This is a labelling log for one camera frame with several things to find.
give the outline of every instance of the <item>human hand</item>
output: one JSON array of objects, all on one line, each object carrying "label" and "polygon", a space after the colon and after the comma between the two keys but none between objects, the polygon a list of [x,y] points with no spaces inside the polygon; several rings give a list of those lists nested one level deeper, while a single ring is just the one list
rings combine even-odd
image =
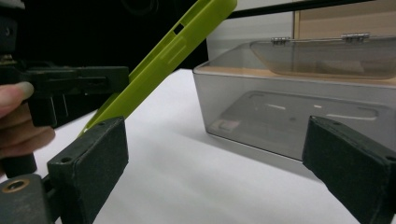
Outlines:
[{"label": "human hand", "polygon": [[51,127],[35,127],[28,105],[21,105],[33,91],[28,82],[0,86],[0,160],[30,154],[55,137]]}]

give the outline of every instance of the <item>white table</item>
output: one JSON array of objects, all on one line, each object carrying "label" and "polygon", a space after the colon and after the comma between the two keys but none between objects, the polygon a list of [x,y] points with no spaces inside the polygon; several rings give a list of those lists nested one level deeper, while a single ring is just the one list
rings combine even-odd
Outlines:
[{"label": "white table", "polygon": [[[88,118],[37,151],[39,174]],[[168,77],[126,128],[130,161],[95,223],[358,223],[299,162],[208,135],[190,70]]]}]

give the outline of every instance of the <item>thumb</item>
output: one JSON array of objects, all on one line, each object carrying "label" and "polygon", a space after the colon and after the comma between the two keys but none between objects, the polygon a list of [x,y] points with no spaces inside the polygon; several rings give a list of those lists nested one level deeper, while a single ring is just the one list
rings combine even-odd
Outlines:
[{"label": "thumb", "polygon": [[0,86],[0,118],[17,108],[33,91],[33,85],[29,82]]}]

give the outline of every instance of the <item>green object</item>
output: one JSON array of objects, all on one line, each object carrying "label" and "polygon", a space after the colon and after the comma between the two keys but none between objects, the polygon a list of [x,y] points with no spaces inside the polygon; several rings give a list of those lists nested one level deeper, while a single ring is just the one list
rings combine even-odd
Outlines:
[{"label": "green object", "polygon": [[83,129],[114,117],[125,119],[224,21],[237,0],[198,0],[129,75],[127,88],[114,93]]}]

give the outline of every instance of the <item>hinge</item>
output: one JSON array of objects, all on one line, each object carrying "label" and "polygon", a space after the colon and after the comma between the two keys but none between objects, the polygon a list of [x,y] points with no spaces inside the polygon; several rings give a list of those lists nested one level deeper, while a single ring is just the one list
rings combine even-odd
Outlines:
[{"label": "hinge", "polygon": [[346,43],[363,43],[365,39],[369,38],[369,33],[358,33],[358,34],[343,34],[341,38]]},{"label": "hinge", "polygon": [[274,37],[271,38],[273,46],[285,46],[286,43],[290,42],[290,37]]}]

